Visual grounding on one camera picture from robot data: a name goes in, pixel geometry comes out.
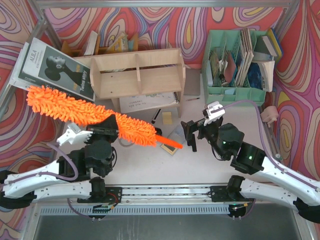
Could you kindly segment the orange chenille duster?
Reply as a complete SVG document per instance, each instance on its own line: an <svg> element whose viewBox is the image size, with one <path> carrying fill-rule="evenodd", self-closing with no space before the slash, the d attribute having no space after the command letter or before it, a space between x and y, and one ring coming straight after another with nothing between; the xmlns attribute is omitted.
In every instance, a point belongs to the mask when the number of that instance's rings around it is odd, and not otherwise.
<svg viewBox="0 0 320 240"><path fill-rule="evenodd" d="M155 147L157 143L162 143L178 149L183 148L181 143L157 135L155 127L150 123L106 109L102 105L75 99L67 96L65 92L44 86L32 85L27 91L27 104L35 113L60 119L63 122L71 121L81 126L100 124L114 115L118 136L122 139L144 147Z"/></svg>

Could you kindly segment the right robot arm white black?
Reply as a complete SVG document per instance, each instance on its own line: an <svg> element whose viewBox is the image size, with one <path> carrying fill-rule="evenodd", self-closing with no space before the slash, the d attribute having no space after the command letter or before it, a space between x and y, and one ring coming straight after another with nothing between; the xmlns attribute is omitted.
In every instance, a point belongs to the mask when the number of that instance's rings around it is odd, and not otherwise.
<svg viewBox="0 0 320 240"><path fill-rule="evenodd" d="M222 193L212 194L211 199L227 197L236 202L263 200L285 206L304 219L320 222L320 183L282 165L266 152L243 141L244 133L231 123L223 124L223 118L206 124L205 120L181 122L185 139L196 150L198 139L206 139L213 155L220 161L230 161L236 171L263 178L271 184L252 181L232 175Z"/></svg>

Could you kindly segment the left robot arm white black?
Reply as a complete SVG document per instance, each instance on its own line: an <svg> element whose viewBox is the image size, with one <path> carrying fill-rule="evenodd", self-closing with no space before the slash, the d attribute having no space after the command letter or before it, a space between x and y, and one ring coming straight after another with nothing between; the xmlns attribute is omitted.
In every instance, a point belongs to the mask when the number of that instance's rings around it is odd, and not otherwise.
<svg viewBox="0 0 320 240"><path fill-rule="evenodd" d="M117 152L112 143L119 136L116 116L89 124L84 130L70 123L51 145L60 157L24 173L0 173L0 205L22 209L41 200L76 199L78 203L116 204L115 193L104 178L113 170Z"/></svg>

